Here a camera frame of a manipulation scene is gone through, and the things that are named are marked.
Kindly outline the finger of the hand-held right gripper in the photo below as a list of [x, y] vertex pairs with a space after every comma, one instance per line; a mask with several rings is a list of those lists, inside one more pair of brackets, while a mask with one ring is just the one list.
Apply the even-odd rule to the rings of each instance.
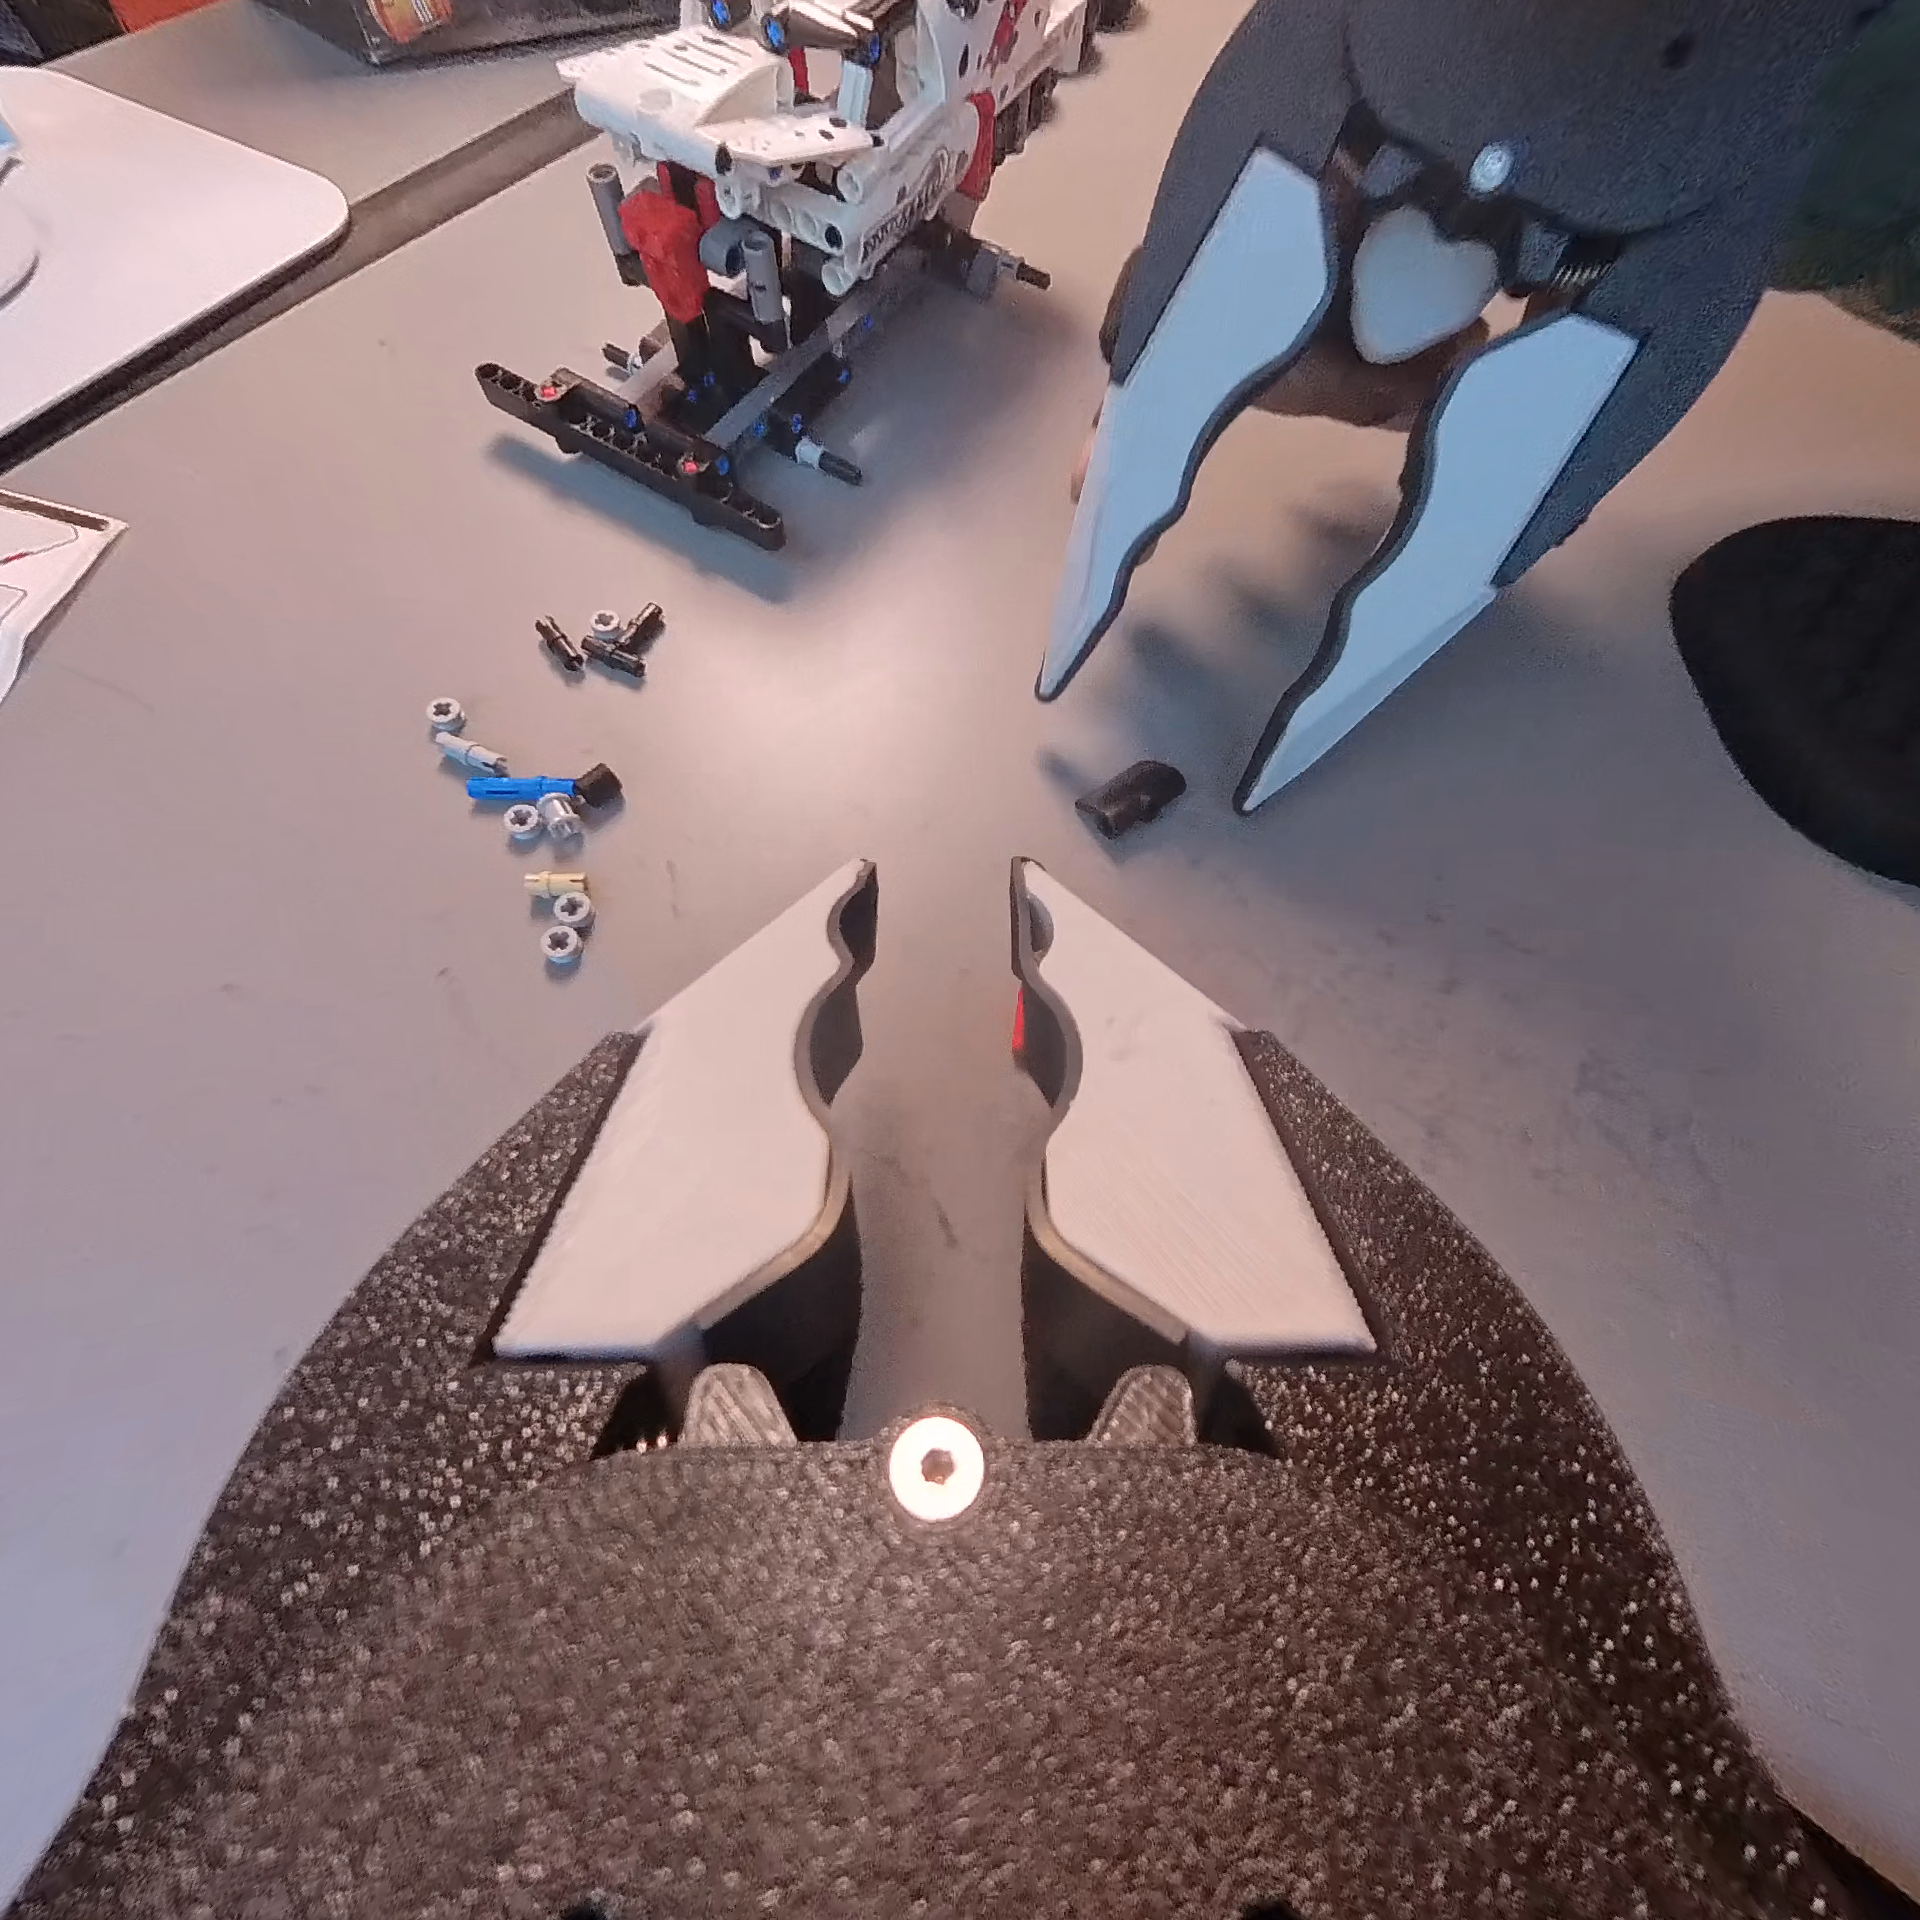
[[1335, 287], [1323, 187], [1253, 149], [1175, 279], [1160, 208], [1127, 284], [1126, 331], [1095, 420], [1035, 693], [1059, 699], [1178, 521], [1201, 461], [1319, 330]]
[[1235, 792], [1246, 816], [1323, 759], [1498, 599], [1498, 573], [1638, 357], [1623, 331], [1526, 322], [1467, 359], [1409, 443], [1399, 515], [1335, 594]]

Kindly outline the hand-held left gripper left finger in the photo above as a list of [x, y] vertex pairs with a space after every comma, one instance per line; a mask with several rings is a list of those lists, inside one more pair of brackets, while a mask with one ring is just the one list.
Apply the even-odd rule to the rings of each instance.
[[847, 861], [638, 1029], [493, 1336], [501, 1361], [641, 1361], [674, 1420], [719, 1363], [840, 1429], [858, 1221], [831, 1104], [863, 1052], [879, 871]]

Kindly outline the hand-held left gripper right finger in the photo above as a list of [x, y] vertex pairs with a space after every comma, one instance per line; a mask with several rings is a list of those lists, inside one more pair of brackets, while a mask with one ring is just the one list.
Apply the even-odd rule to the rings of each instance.
[[1170, 1369], [1202, 1436], [1250, 1434], [1241, 1368], [1379, 1357], [1353, 1260], [1253, 1069], [1256, 1031], [1021, 856], [1014, 965], [1048, 1132], [1025, 1186], [1025, 1407], [1089, 1436]]

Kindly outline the black lego connector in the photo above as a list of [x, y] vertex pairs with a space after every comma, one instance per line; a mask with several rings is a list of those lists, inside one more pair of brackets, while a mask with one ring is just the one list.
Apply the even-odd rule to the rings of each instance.
[[1190, 788], [1184, 773], [1161, 759], [1139, 759], [1081, 794], [1073, 808], [1107, 841], [1157, 824]]

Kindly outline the cluster of small lego pieces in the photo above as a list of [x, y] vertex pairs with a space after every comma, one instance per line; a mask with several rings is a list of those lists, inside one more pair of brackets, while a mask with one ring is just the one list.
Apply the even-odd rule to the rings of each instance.
[[[538, 645], [565, 679], [581, 682], [598, 673], [630, 685], [646, 682], [649, 651], [664, 628], [665, 611], [656, 602], [630, 616], [602, 609], [577, 636], [552, 616], [536, 619]], [[520, 853], [550, 847], [557, 858], [579, 858], [590, 826], [624, 803], [622, 780], [606, 761], [577, 776], [512, 773], [506, 753], [469, 733], [465, 704], [448, 696], [427, 703], [423, 723], [435, 753], [448, 768], [465, 773], [469, 803], [493, 811]], [[574, 972], [598, 923], [587, 873], [547, 867], [528, 871], [521, 889], [539, 917], [543, 969], [552, 976]]]

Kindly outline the white lego monster truck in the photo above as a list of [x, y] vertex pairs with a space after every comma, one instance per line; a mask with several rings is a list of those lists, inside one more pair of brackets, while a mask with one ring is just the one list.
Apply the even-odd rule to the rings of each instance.
[[976, 235], [978, 207], [1067, 74], [1131, 5], [682, 5], [680, 26], [561, 72], [635, 171], [587, 178], [617, 275], [664, 315], [603, 357], [621, 383], [477, 369], [481, 393], [561, 453], [761, 551], [785, 519], [746, 461], [774, 453], [861, 488], [821, 417], [853, 352], [927, 282], [992, 299], [1049, 289]]

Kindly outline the person's right forearm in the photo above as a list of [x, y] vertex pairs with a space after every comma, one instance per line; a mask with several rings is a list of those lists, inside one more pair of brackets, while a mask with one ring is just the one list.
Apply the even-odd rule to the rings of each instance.
[[1778, 293], [1873, 305], [1917, 328], [1918, 103], [1886, 92], [1827, 109], [1816, 167], [1771, 266]]

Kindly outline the dark cardboard lego box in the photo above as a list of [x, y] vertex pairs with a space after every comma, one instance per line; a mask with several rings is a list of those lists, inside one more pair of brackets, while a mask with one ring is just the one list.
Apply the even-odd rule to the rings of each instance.
[[264, 9], [368, 66], [579, 40], [617, 13], [617, 8], [579, 2], [266, 2]]

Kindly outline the person's right hand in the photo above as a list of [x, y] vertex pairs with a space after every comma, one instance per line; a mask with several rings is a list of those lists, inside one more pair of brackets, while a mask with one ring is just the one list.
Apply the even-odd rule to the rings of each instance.
[[1339, 295], [1309, 347], [1246, 405], [1282, 418], [1327, 418], [1407, 434], [1437, 405], [1454, 372], [1498, 336], [1486, 317], [1474, 317], [1414, 357], [1375, 363], [1353, 344], [1350, 306], [1347, 295]]

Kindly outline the black wrist rest pad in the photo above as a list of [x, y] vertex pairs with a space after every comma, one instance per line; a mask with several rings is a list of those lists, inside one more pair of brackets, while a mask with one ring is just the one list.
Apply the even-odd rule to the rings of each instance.
[[1918, 523], [1790, 517], [1672, 585], [1672, 636], [1761, 800], [1849, 867], [1918, 883]]

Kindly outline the white sticker sheet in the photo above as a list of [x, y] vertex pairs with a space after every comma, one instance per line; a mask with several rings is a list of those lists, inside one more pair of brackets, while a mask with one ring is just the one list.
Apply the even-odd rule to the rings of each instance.
[[2, 699], [38, 628], [86, 583], [127, 533], [115, 517], [2, 491]]

